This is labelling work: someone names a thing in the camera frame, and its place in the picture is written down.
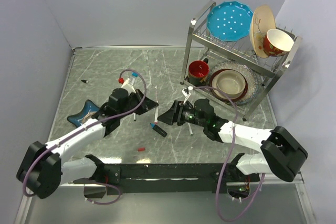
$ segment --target dish rack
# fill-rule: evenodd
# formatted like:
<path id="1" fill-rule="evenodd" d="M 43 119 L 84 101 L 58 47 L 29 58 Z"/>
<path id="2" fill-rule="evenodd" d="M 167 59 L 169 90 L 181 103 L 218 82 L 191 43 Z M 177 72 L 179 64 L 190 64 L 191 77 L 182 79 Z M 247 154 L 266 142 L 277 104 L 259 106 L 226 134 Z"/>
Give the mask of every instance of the dish rack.
<path id="1" fill-rule="evenodd" d="M 208 64 L 210 67 L 225 60 L 233 60 L 242 65 L 246 65 L 248 68 L 252 69 L 259 79 L 259 87 L 255 96 L 247 104 L 237 106 L 239 115 L 242 116 L 244 121 L 246 121 L 253 111 L 259 106 L 261 101 L 267 96 L 268 92 L 272 89 L 275 83 L 288 69 L 302 42 L 302 38 L 296 37 L 292 31 L 289 32 L 286 30 L 286 27 L 284 27 L 281 30 L 289 34 L 295 42 L 291 51 L 282 57 L 269 57 L 266 59 L 259 58 L 254 52 L 248 36 L 239 41 L 227 42 L 219 40 L 210 34 L 206 28 L 207 14 L 211 12 L 215 6 L 216 3 L 214 1 L 209 1 L 194 16 L 189 24 L 180 84 L 193 86 L 187 81 L 187 66 L 190 48 L 193 41 L 205 46 L 205 52 L 199 60 L 208 58 Z M 210 91 L 197 91 L 227 109 L 235 111 L 231 105 L 217 99 Z"/>

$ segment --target brown bowl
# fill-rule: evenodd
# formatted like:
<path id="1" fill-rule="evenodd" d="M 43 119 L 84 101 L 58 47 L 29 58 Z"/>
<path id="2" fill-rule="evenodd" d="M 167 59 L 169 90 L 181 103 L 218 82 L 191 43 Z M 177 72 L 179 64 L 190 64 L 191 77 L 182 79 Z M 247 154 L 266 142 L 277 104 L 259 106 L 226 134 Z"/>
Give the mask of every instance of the brown bowl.
<path id="1" fill-rule="evenodd" d="M 216 87 L 216 84 L 215 84 L 215 83 L 212 84 L 214 78 L 215 78 L 217 75 L 219 75 L 221 72 L 225 71 L 225 70 L 232 70 L 232 69 L 224 68 L 224 69 L 220 69 L 220 70 L 214 72 L 214 73 L 211 75 L 210 79 L 209 79 L 209 86 L 215 88 L 215 87 Z M 246 81 L 245 77 L 243 77 L 243 78 L 244 78 L 244 80 L 245 80 L 245 88 L 244 88 L 242 94 L 241 94 L 239 97 L 234 98 L 234 99 L 231 99 L 233 102 L 237 102 L 237 101 L 239 101 L 239 100 L 240 100 L 241 98 L 243 98 L 243 97 L 246 95 L 246 93 L 247 93 L 247 90 L 248 90 L 248 84 L 247 84 L 247 81 Z M 211 89 L 211 93 L 212 93 L 212 95 L 213 95 L 215 98 L 217 98 L 217 99 L 219 99 L 219 100 L 221 100 L 221 101 L 223 101 L 223 102 L 229 102 L 229 100 L 227 100 L 226 98 L 223 98 L 223 97 L 219 96 L 219 95 L 218 95 L 218 94 L 219 94 L 218 91 L 215 91 L 215 90 Z"/>

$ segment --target blue plate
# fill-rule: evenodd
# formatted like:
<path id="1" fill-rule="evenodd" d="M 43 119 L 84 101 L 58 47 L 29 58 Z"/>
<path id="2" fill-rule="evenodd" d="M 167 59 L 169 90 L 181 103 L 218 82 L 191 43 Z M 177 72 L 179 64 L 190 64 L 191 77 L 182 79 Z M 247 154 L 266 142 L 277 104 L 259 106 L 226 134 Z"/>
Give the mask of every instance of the blue plate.
<path id="1" fill-rule="evenodd" d="M 217 39 L 237 41 L 249 34 L 253 12 L 238 1 L 222 2 L 208 14 L 206 27 Z"/>

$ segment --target gray marble surface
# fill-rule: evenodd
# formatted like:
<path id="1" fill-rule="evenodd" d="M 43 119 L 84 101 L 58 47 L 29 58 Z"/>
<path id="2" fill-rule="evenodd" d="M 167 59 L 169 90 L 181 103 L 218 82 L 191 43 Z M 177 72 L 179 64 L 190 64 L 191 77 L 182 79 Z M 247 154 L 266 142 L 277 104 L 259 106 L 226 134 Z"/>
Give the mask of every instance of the gray marble surface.
<path id="1" fill-rule="evenodd" d="M 198 59 L 203 50 L 192 49 L 190 62 Z M 147 96 L 160 104 L 159 115 L 168 110 L 175 99 L 183 100 L 180 76 L 184 57 L 184 48 L 132 48 L 132 49 L 80 49 L 75 52 L 74 61 L 66 88 L 61 98 L 60 108 L 51 134 L 51 140 L 72 131 L 75 127 L 66 117 L 78 113 L 87 99 L 98 106 L 102 105 L 112 90 L 118 88 L 121 70 L 131 68 L 140 72 L 148 86 Z M 143 90 L 139 78 L 136 88 Z M 192 97 L 191 102 L 202 98 L 200 94 Z M 211 102 L 219 116 L 232 120 L 234 114 Z M 198 126 L 192 125 L 194 132 L 190 136 L 187 125 L 169 126 L 159 122 L 167 131 L 166 138 L 158 135 L 150 127 L 154 121 L 154 110 L 138 116 L 136 122 L 132 116 L 121 120 L 118 127 L 109 136 L 97 140 L 79 151 L 74 158 L 93 154 L 105 163 L 213 163 L 223 162 L 229 144 L 209 140 Z M 262 129 L 274 127 L 270 108 L 266 100 L 253 112 L 247 122 L 239 124 Z M 139 147 L 145 151 L 138 152 Z M 252 150 L 236 146 L 232 158 L 241 152 Z"/>

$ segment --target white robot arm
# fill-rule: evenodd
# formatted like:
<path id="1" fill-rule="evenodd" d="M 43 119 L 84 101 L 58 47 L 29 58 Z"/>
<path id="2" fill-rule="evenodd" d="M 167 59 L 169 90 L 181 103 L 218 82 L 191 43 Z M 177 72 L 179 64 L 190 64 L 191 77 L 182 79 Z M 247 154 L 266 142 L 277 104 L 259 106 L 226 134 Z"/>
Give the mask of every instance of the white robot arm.
<path id="1" fill-rule="evenodd" d="M 204 134 L 213 141 L 231 143 L 233 122 L 215 114 L 208 99 L 199 99 L 192 105 L 188 101 L 174 101 L 172 107 L 157 118 L 168 125 L 192 123 L 203 127 Z M 308 157 L 307 151 L 283 127 L 263 130 L 235 125 L 235 144 L 259 152 L 238 154 L 230 163 L 237 173 L 273 173 L 291 182 Z"/>
<path id="2" fill-rule="evenodd" d="M 28 170 L 37 158 L 45 151 L 50 151 L 34 166 L 28 174 L 27 187 L 32 190 L 39 198 L 46 198 L 51 195 L 59 185 L 68 183 L 81 178 L 91 178 L 99 169 L 102 162 L 93 155 L 69 161 L 80 149 L 109 135 L 120 125 L 123 116 L 139 105 L 144 95 L 140 90 L 134 89 L 129 79 L 126 80 L 121 88 L 114 89 L 109 99 L 98 111 L 93 113 L 84 124 L 75 130 L 46 144 L 35 142 L 31 144 L 17 172 L 17 179 L 24 182 Z M 143 103 L 135 110 L 135 114 L 141 115 L 158 104 L 145 97 Z M 74 135 L 64 144 L 60 144 L 66 138 Z"/>
<path id="3" fill-rule="evenodd" d="M 27 187 L 38 197 L 46 198 L 59 185 L 74 180 L 101 179 L 104 163 L 93 155 L 87 155 L 76 161 L 69 160 L 80 149 L 109 135 L 120 125 L 121 118 L 106 121 L 104 118 L 129 111 L 139 104 L 142 98 L 143 94 L 126 81 L 122 88 L 113 91 L 108 102 L 78 128 L 47 144 L 33 143 L 22 161 L 17 178 L 23 182 L 28 169 L 37 157 L 51 149 L 50 153 L 41 159 L 28 175 Z M 145 98 L 135 113 L 141 115 L 156 106 L 158 106 L 156 102 Z M 157 119 L 169 125 L 177 123 L 180 126 L 186 122 L 196 124 L 204 128 L 204 134 L 211 140 L 232 142 L 233 123 L 216 116 L 208 99 L 199 99 L 194 105 L 188 101 L 174 101 L 172 107 Z M 78 131 L 80 133 L 65 144 L 59 144 Z M 231 178 L 241 178 L 255 173 L 273 173 L 280 179 L 290 182 L 308 157 L 306 150 L 283 127 L 262 130 L 235 125 L 235 132 L 236 144 L 256 150 L 258 154 L 238 154 L 227 166 Z"/>

